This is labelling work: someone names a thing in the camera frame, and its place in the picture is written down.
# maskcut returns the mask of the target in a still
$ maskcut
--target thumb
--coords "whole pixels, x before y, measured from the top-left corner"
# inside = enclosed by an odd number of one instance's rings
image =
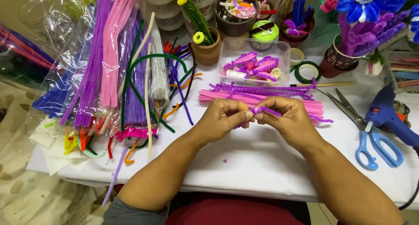
[[[237,112],[230,117],[227,117],[226,120],[227,120],[229,128],[233,129],[237,125],[251,120],[252,117],[253,117],[253,113],[251,111],[244,110],[244,111]]]
[[[276,128],[277,130],[281,128],[280,119],[281,118],[278,118],[276,116],[266,114],[266,113],[263,113],[263,112],[255,115],[255,120],[261,121],[262,123],[266,123],[266,124]]]

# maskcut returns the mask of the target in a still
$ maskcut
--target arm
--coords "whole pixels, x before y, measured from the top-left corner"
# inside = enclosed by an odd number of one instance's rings
[[[137,209],[162,209],[181,188],[188,167],[199,150],[248,121],[254,119],[245,104],[235,100],[215,99],[190,131],[176,139],[128,180],[118,198]]]
[[[343,224],[402,225],[403,217],[391,199],[358,171],[314,128],[303,103],[297,99],[270,97],[258,106],[276,110],[255,115],[259,124],[276,128],[285,141],[307,161],[322,202]]]

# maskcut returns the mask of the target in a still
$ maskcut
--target gray sleeve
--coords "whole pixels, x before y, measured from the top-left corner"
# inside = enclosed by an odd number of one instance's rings
[[[135,209],[115,197],[103,214],[102,225],[164,225],[167,212],[167,207],[154,212]]]

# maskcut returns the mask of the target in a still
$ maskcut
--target stacked containers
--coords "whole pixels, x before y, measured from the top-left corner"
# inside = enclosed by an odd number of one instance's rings
[[[187,30],[177,0],[146,0],[150,11],[155,13],[155,22],[163,39],[182,38]]]
[[[196,7],[199,8],[202,15],[207,20],[208,25],[211,27],[215,27],[216,25],[215,18],[214,18],[215,0],[191,0],[191,2],[193,2],[196,5]],[[183,16],[185,17],[186,28],[188,29],[188,33],[192,38],[196,32],[195,27],[189,20],[186,13],[183,11],[182,13],[183,13]]]

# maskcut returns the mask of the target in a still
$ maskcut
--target white table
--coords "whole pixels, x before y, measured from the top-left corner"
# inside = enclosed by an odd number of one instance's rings
[[[308,56],[307,59],[319,64],[322,57],[318,55],[322,55],[321,51],[315,48],[311,52],[312,54],[317,53],[317,56]],[[192,62],[188,61],[186,64],[190,67]],[[204,75],[194,81],[187,101],[194,123],[206,110],[206,106],[202,106],[198,102],[198,90],[209,89],[209,83],[216,84],[220,81],[215,66],[198,66],[197,69]],[[322,77],[320,82],[358,81],[356,85],[338,88],[362,116],[365,115],[369,104],[383,86],[382,76],[366,77],[363,72],[364,69],[358,67],[355,71],[334,79]],[[290,83],[297,83],[293,74]],[[334,88],[322,88],[322,90],[336,96]],[[419,178],[419,160],[412,147],[403,144],[398,138],[390,136],[404,153],[403,164],[398,168],[390,168],[374,151],[368,140],[368,149],[377,158],[379,169],[368,171],[362,168],[354,157],[355,150],[359,145],[358,128],[328,97],[317,91],[312,91],[312,94],[316,100],[323,101],[325,118],[335,121],[333,124],[322,124],[317,128],[323,138],[343,153],[355,167],[376,183],[398,206],[410,199]],[[170,106],[179,100],[178,95]],[[417,95],[398,94],[396,100],[410,107],[409,120],[412,123],[412,130],[419,133],[419,98]],[[167,123],[176,130],[176,133],[172,134],[164,126],[160,127],[159,140],[153,140],[152,157],[147,158],[147,149],[135,151],[131,156],[132,159],[135,159],[135,163],[128,166],[123,165],[117,183],[126,183],[172,141],[191,128],[184,108],[170,116]],[[102,142],[102,144],[95,144],[93,148],[105,149],[107,141]],[[113,151],[114,158],[108,165],[105,165],[105,158],[91,159],[81,173],[66,166],[57,174],[63,179],[85,185],[109,185],[122,150],[122,143],[118,143]],[[27,169],[49,172],[41,146],[36,146]],[[318,195],[309,177],[309,170],[302,156],[288,146],[274,129],[269,126],[251,124],[249,129],[234,130],[222,140],[203,148],[192,163],[182,190],[318,202]],[[419,197],[409,208],[419,210]]]

